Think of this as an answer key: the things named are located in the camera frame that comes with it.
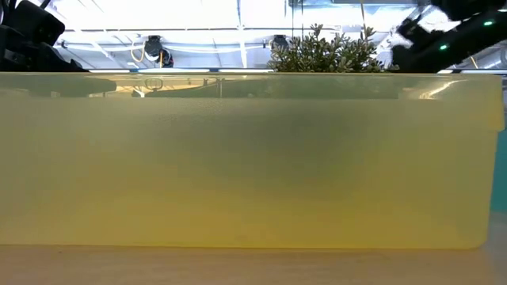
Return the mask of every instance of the plastic container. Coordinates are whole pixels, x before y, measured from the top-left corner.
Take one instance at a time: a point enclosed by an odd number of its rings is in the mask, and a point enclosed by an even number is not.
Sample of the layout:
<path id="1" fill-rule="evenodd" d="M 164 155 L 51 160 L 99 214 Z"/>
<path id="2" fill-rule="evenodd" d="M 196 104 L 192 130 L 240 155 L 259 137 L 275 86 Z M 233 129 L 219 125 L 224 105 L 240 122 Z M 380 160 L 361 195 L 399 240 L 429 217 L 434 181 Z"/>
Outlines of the plastic container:
<path id="1" fill-rule="evenodd" d="M 0 86 L 0 244 L 486 240 L 499 77 L 3 74 Z"/>

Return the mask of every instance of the ceiling pipe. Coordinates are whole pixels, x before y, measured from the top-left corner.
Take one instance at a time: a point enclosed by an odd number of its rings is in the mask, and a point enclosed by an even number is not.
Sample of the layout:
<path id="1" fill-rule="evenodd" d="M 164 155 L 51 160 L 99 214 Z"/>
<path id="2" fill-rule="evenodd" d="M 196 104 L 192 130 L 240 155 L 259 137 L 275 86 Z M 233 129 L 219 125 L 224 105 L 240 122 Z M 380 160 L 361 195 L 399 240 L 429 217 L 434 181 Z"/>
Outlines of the ceiling pipe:
<path id="1" fill-rule="evenodd" d="M 70 21 L 68 19 L 66 19 L 65 16 L 63 16 L 57 9 L 54 9 L 53 7 L 54 6 L 52 6 L 49 9 L 51 11 L 51 14 L 53 14 L 53 16 L 55 16 L 56 18 L 58 18 L 61 22 L 65 23 L 66 25 L 69 24 Z M 85 39 L 95 49 L 97 49 L 99 52 L 101 52 L 106 58 L 108 58 L 111 61 L 113 61 L 114 63 L 116 63 L 119 67 L 125 68 L 125 66 L 123 64 L 121 64 L 116 59 L 114 59 L 114 57 L 109 52 L 107 52 L 104 48 L 102 48 L 100 44 L 98 44 L 94 40 L 91 40 L 81 29 L 76 28 L 76 26 L 73 25 L 72 23 L 71 23 L 71 29 L 74 30 L 74 32 L 76 32 L 80 36 L 82 36 L 83 39 Z"/>
<path id="2" fill-rule="evenodd" d="M 507 67 L 507 58 L 506 52 L 507 47 L 500 47 L 496 51 L 483 56 L 480 59 L 475 57 L 475 62 L 477 64 L 477 68 L 479 69 L 503 69 Z M 460 65 L 459 68 L 462 69 L 474 69 L 475 65 L 472 61 L 467 62 L 463 65 Z"/>
<path id="3" fill-rule="evenodd" d="M 238 23 L 239 23 L 239 26 L 238 26 L 238 33 L 239 33 L 239 48 L 241 50 L 241 62 L 243 64 L 243 68 L 247 68 L 248 67 L 248 59 L 246 57 L 246 45 L 245 45 L 245 33 L 243 32 L 243 29 L 245 28 L 243 26 L 243 21 L 242 21 L 242 18 L 241 18 L 241 0 L 237 0 L 236 1 L 237 5 L 238 5 Z"/>

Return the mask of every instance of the wooden table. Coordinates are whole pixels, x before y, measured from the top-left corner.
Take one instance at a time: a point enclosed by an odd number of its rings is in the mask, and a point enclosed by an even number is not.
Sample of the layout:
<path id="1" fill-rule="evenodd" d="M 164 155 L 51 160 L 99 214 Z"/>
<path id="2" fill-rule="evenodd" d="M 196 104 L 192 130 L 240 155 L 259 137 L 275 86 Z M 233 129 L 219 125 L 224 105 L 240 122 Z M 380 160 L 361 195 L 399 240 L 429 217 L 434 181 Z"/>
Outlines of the wooden table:
<path id="1" fill-rule="evenodd" d="M 507 215 L 467 251 L 0 247 L 0 285 L 116 284 L 507 284 Z"/>

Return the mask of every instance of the white pipe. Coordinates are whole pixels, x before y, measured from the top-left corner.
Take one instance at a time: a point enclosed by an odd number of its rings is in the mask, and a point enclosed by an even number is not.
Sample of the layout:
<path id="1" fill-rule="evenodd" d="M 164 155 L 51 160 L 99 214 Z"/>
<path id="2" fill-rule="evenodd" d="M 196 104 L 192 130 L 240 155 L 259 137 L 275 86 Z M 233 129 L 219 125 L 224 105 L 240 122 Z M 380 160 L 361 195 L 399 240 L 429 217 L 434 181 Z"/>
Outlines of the white pipe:
<path id="1" fill-rule="evenodd" d="M 61 22 L 69 24 L 70 21 L 68 21 L 65 18 L 65 16 L 63 16 L 58 10 L 51 9 L 51 13 L 53 14 L 53 16 L 57 17 Z M 106 58 L 111 59 L 114 63 L 118 64 L 121 67 L 121 64 L 118 63 L 118 61 L 115 60 L 113 57 L 111 57 L 111 55 L 104 48 L 102 48 L 96 41 L 91 40 L 80 28 L 76 28 L 75 25 L 73 24 L 71 24 L 71 26 L 76 33 L 85 38 L 86 41 L 95 48 L 95 51 L 101 52 L 103 55 L 105 55 Z"/>
<path id="2" fill-rule="evenodd" d="M 214 53 L 229 53 L 229 52 L 236 52 L 241 51 L 241 48 L 181 48 L 178 46 L 167 46 L 164 45 L 164 48 L 168 48 L 171 51 L 181 51 L 181 52 L 191 52 L 191 53 L 201 53 L 201 54 L 214 54 Z M 66 44 L 65 48 L 79 50 L 79 51 L 99 51 L 102 52 L 111 52 L 111 51 L 130 51 L 130 50 L 140 50 L 143 49 L 143 45 L 133 46 L 133 47 L 100 47 L 100 49 L 97 49 L 95 46 L 93 47 L 83 47 L 73 45 L 73 44 Z M 255 48 L 263 48 L 263 46 L 253 46 L 253 47 L 245 47 L 245 50 L 255 49 Z"/>

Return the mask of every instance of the ceiling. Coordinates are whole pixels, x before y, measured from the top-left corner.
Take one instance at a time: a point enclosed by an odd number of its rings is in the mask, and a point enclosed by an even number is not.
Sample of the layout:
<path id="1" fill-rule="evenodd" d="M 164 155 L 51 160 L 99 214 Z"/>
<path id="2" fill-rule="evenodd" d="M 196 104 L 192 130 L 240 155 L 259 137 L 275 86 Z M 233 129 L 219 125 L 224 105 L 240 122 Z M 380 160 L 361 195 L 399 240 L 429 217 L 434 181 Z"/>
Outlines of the ceiling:
<path id="1" fill-rule="evenodd" d="M 53 0 L 47 11 L 67 27 L 57 43 L 62 56 L 78 60 L 87 69 L 154 67 L 147 59 L 136 62 L 131 54 L 134 49 L 134 56 L 141 56 L 142 42 L 149 35 L 162 37 L 174 57 L 175 67 L 180 68 L 264 68 L 270 56 L 269 46 L 264 48 L 264 43 L 274 35 L 307 34 L 314 23 L 324 24 L 326 37 L 336 32 L 345 32 L 352 38 L 360 35 L 363 17 L 358 4 L 305 0 L 304 6 L 292 7 L 289 2 Z M 390 47 L 406 43 L 393 31 L 414 10 L 414 4 L 411 0 L 365 0 L 365 3 L 364 21 L 377 31 L 372 41 L 378 44 L 379 60 L 388 62 Z M 421 25 L 428 30 L 449 30 L 456 23 L 449 22 L 441 12 L 434 12 Z"/>

